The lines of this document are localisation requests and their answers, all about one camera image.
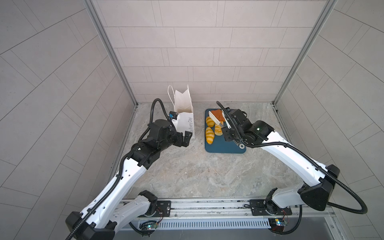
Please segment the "braided pastry bread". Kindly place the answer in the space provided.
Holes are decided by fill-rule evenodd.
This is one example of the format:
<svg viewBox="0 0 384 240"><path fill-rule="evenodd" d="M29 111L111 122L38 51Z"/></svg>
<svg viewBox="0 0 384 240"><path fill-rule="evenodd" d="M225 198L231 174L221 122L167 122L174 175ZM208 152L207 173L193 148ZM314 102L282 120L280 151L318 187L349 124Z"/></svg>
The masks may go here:
<svg viewBox="0 0 384 240"><path fill-rule="evenodd" d="M222 136L222 127L220 125L215 124L215 131L214 131L216 136Z"/></svg>

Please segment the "small striped bun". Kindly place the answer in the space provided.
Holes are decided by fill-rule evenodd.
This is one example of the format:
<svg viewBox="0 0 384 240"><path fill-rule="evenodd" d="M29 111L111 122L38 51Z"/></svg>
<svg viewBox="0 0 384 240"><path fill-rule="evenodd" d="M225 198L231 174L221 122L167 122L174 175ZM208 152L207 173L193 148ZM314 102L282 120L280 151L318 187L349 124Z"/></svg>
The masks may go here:
<svg viewBox="0 0 384 240"><path fill-rule="evenodd" d="M210 128L212 128L212 127L214 127L215 126L215 122L211 119L211 117L207 117L206 118L206 124L207 124L207 126L208 127L210 127Z"/></svg>

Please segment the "reddish brown croissant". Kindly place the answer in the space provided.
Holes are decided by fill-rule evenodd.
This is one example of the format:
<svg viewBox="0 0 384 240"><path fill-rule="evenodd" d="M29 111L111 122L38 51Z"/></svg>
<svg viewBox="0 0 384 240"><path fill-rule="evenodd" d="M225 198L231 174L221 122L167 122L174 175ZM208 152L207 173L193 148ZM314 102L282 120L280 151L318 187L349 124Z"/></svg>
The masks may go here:
<svg viewBox="0 0 384 240"><path fill-rule="evenodd" d="M211 113L213 116L215 116L215 118L220 121L220 122L224 122L225 121L225 117L223 116L223 111L221 109L217 109L217 110L211 110Z"/></svg>

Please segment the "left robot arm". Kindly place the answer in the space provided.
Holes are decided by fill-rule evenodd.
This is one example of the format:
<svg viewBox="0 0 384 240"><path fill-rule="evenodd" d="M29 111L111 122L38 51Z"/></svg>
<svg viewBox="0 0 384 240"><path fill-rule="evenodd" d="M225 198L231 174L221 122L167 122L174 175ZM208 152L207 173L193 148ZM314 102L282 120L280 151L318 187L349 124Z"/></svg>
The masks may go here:
<svg viewBox="0 0 384 240"><path fill-rule="evenodd" d="M149 191L143 191L128 204L119 206L134 183L160 158L162 151L170 146L188 147L193 136L188 131L177 132L172 122L174 113L164 113L165 119L154 120L156 103L164 106L160 99L153 101L148 128L122 157L117 174L88 206L67 217L68 240L112 240L137 217L152 216L156 212L158 198Z"/></svg>

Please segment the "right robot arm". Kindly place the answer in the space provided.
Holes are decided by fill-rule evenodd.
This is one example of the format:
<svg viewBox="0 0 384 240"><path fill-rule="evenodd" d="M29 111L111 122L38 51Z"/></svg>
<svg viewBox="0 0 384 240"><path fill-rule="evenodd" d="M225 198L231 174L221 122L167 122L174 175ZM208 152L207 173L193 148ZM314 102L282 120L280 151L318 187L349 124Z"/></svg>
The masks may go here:
<svg viewBox="0 0 384 240"><path fill-rule="evenodd" d="M226 120L222 129L226 141L234 141L247 148L261 148L287 165L303 183L270 192L266 204L281 209L293 205L307 205L314 210L324 211L327 206L338 208L354 214L366 214L368 207L365 202L339 179L340 170L334 166L325 166L309 157L304 152L286 141L275 129L258 120L254 123L240 109L225 108L220 102ZM352 209L330 202L335 186L340 186L349 193L360 205L360 209Z"/></svg>

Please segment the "white paper bag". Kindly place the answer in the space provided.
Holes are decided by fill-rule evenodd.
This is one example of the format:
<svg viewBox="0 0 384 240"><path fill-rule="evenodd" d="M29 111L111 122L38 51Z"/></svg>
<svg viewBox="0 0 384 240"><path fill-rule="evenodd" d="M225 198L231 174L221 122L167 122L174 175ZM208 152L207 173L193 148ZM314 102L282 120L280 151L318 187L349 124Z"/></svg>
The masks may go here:
<svg viewBox="0 0 384 240"><path fill-rule="evenodd" d="M191 132L193 135L191 139L195 138L195 122L194 122L194 109L192 105L192 98L190 95L189 86L181 93L174 90L171 85L168 86L168 96L174 106L174 112L178 114L176 120L172 120L176 130L184 133L185 131Z"/></svg>

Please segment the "blue rectangular tray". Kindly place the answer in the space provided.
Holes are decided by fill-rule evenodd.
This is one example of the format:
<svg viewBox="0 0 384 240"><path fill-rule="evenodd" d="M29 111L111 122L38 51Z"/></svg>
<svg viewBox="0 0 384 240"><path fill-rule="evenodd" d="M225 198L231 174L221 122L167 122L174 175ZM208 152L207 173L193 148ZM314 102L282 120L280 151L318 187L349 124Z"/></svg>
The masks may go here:
<svg viewBox="0 0 384 240"><path fill-rule="evenodd" d="M215 122L215 124L220 125L222 128L227 127L226 120L224 122L218 121L215 116L212 115L211 110L217 109L207 109L205 111L205 118L208 116ZM211 145L208 145L205 142L205 150L208 153L221 153L221 154L244 154L246 152L246 148L244 145L236 145L235 142L226 142L224 136L216 136Z"/></svg>

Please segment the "left circuit board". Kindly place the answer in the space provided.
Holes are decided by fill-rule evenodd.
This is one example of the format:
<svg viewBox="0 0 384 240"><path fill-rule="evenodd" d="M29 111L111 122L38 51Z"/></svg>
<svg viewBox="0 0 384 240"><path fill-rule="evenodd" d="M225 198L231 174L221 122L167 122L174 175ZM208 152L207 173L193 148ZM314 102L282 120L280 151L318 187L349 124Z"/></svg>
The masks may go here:
<svg viewBox="0 0 384 240"><path fill-rule="evenodd" d="M158 221L147 221L140 225L141 231L154 231L159 226Z"/></svg>

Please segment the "circuit board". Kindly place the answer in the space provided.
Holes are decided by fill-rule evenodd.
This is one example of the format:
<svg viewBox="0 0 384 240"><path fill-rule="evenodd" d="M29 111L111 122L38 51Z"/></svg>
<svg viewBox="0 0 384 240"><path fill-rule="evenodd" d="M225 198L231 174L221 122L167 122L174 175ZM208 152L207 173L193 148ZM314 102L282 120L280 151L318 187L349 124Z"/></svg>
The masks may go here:
<svg viewBox="0 0 384 240"><path fill-rule="evenodd" d="M285 227L289 224L289 220L285 220L284 218L268 220L271 227L270 231L275 231L278 233L282 233L285 230Z"/></svg>
<svg viewBox="0 0 384 240"><path fill-rule="evenodd" d="M140 225L141 231L154 231L159 226L158 221L147 221Z"/></svg>

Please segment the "right circuit board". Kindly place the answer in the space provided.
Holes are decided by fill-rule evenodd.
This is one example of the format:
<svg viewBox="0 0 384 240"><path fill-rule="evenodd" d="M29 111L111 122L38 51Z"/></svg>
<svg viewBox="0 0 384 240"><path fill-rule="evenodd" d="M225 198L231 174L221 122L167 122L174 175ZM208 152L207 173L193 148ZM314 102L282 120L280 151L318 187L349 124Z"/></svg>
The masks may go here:
<svg viewBox="0 0 384 240"><path fill-rule="evenodd" d="M282 233L285 230L285 227L289 224L289 220L285 220L284 218L268 220L271 227L270 231L275 231L278 233Z"/></svg>

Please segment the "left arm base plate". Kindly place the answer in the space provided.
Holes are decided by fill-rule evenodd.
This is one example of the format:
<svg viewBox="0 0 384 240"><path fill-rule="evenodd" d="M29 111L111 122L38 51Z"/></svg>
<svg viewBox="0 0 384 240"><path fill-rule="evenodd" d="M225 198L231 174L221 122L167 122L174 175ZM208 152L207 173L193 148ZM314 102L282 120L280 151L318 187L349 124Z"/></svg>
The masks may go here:
<svg viewBox="0 0 384 240"><path fill-rule="evenodd" d="M171 214L171 201L157 201L156 209L152 217L159 218L164 217L167 218Z"/></svg>

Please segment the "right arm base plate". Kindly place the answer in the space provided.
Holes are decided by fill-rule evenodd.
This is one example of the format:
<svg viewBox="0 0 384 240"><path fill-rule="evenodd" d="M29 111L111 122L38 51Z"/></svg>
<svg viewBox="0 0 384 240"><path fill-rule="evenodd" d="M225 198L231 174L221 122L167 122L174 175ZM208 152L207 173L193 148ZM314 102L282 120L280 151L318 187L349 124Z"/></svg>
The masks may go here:
<svg viewBox="0 0 384 240"><path fill-rule="evenodd" d="M292 215L292 210L290 207L281 209L272 201L266 202L265 200L250 200L249 206L252 212L252 216Z"/></svg>

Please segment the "aluminium rail frame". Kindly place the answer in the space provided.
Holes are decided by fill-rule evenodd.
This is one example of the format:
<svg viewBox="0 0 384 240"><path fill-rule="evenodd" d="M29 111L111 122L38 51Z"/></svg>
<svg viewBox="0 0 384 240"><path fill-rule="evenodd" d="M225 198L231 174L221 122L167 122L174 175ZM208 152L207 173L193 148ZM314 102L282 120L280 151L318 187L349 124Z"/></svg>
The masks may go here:
<svg viewBox="0 0 384 240"><path fill-rule="evenodd" d="M314 223L315 229L325 228L326 235L334 240L345 240L346 235L340 226L332 208L327 207L323 212L316 211L308 206L288 206L292 215L287 216L252 216L249 206L250 200L257 198L197 198L197 199L160 199L158 201L171 201L171 214L169 217L154 218L141 215L123 227L120 231L139 231L144 233L154 231L181 231L181 230L236 230L236 229L270 229L268 219L284 218L289 220L285 231L292 229L301 217L301 224L297 232L306 230L305 224ZM132 200L122 200L120 207ZM159 226L154 231L141 231L140 225L147 221L158 221Z"/></svg>

